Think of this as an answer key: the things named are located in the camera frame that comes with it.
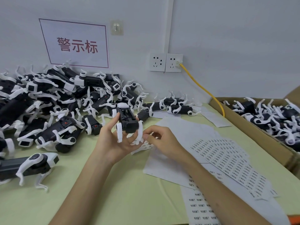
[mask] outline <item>forearm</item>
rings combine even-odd
[[[49,225],[88,224],[112,164],[93,151]]]
[[[187,173],[192,176],[222,224],[270,224],[218,181],[192,155],[188,153],[188,155],[182,156],[180,163]]]

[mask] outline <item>red border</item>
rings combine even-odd
[[[58,21],[58,22],[66,22],[66,23],[74,23],[74,24],[86,24],[86,25],[104,26],[104,28],[105,28],[105,40],[106,40],[107,67],[88,66],[88,65],[72,65],[72,66],[84,66],[84,67],[95,67],[95,68],[106,68],[106,69],[109,68],[109,65],[108,65],[107,36],[106,36],[106,26],[105,26],[105,25],[87,24],[87,23],[78,23],[78,22],[63,21],[63,20],[49,20],[49,21]],[[48,48],[47,48],[47,44],[46,44],[46,41],[45,41],[44,32],[43,32],[43,28],[42,28],[42,24],[41,24],[41,23],[40,23],[40,28],[42,29],[42,34],[43,34],[43,38],[44,38],[44,42],[45,42],[45,45],[46,45],[46,49],[47,49],[47,53],[48,53],[48,57],[49,57],[50,63],[51,63],[52,65],[61,65],[61,64],[58,64],[58,63],[52,63],[52,62],[51,62],[50,55],[49,55],[49,52],[48,52]]]

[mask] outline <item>light green table surface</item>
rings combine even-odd
[[[209,105],[204,106],[216,112]],[[193,117],[182,115],[182,118],[214,126],[201,115]],[[159,120],[149,118],[144,127],[147,128]],[[248,152],[252,166],[272,182],[274,189],[281,196],[276,200],[288,215],[300,214],[300,180],[235,126],[215,127],[215,130],[222,136],[235,140]],[[48,193],[34,188],[35,175],[25,177],[23,187],[18,185],[17,178],[0,185],[0,224],[48,224],[75,183],[96,140],[97,136],[82,133],[69,154],[59,155],[60,161],[57,166],[43,181],[43,184],[49,187]],[[41,150],[34,147],[17,148],[16,157],[30,156],[37,152]],[[113,167],[100,194],[92,224],[188,223],[179,185],[143,174],[149,152],[148,150],[128,155]]]

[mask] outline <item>electrical outlet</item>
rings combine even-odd
[[[149,71],[164,72],[166,68],[166,56],[167,54],[162,53],[151,53],[149,55]]]
[[[182,63],[183,55],[181,54],[167,54],[166,72],[181,72],[181,67],[178,62]]]

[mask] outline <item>pile of robot toys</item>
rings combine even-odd
[[[282,143],[300,152],[300,108],[285,99],[287,106],[272,106],[273,99],[266,105],[265,99],[257,103],[246,97],[245,102],[234,101],[232,110]]]
[[[175,98],[170,94],[158,102],[144,103],[148,93],[137,94],[136,87],[142,88],[140,84],[129,81],[122,86],[118,74],[100,72],[88,76],[83,70],[78,74],[68,62],[53,66],[47,73],[45,68],[43,73],[34,73],[32,66],[30,74],[23,75],[18,67],[12,76],[8,72],[0,73],[0,184],[18,177],[22,186],[24,176],[38,174],[35,187],[47,190],[41,182],[58,162],[57,152],[69,152],[83,131],[98,135],[105,125],[104,117],[115,117],[117,112],[120,113],[116,125],[118,141],[122,141],[122,131],[137,130],[136,144],[143,141],[143,122],[154,111],[197,113],[192,103],[187,104],[186,96]],[[103,109],[108,114],[100,114]],[[80,110],[87,114],[82,116]],[[97,115],[102,123],[96,120]],[[14,142],[7,135],[13,136],[20,147],[36,143],[37,148],[48,152],[13,158]]]

